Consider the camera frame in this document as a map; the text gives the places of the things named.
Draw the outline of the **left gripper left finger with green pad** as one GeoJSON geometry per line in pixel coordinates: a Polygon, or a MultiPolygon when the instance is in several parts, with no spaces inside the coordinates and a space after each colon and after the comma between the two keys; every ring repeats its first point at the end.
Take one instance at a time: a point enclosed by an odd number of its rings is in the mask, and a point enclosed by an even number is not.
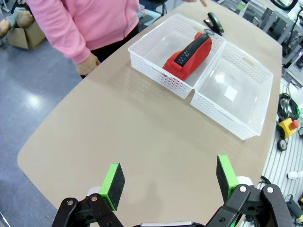
{"type": "Polygon", "coordinates": [[[125,185],[120,163],[113,163],[100,188],[94,189],[83,200],[65,198],[54,218],[53,227],[121,227],[115,215],[125,185]]]}

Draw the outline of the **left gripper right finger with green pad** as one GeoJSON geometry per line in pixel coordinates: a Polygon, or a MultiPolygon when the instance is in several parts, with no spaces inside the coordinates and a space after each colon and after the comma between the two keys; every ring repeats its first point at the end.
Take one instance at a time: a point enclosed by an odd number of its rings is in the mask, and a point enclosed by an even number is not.
{"type": "Polygon", "coordinates": [[[293,221],[280,188],[267,184],[262,189],[240,184],[227,155],[219,155],[216,177],[224,204],[207,222],[207,227],[234,227],[242,216],[259,227],[291,227],[293,221]]]}

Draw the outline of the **person right hand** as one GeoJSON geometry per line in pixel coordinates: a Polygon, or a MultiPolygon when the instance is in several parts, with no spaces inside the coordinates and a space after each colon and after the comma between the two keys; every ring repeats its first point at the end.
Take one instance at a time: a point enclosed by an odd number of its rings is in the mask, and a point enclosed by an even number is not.
{"type": "Polygon", "coordinates": [[[89,57],[82,63],[76,64],[76,70],[81,76],[89,75],[98,65],[100,64],[99,59],[94,55],[90,54],[89,57]]]}

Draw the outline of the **person left hand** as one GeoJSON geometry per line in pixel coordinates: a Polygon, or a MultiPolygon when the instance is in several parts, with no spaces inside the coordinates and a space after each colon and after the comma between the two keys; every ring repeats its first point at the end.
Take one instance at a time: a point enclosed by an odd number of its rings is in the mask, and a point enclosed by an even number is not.
{"type": "Polygon", "coordinates": [[[194,3],[199,1],[204,7],[207,7],[207,2],[206,0],[182,0],[183,2],[187,2],[187,3],[194,3]]]}

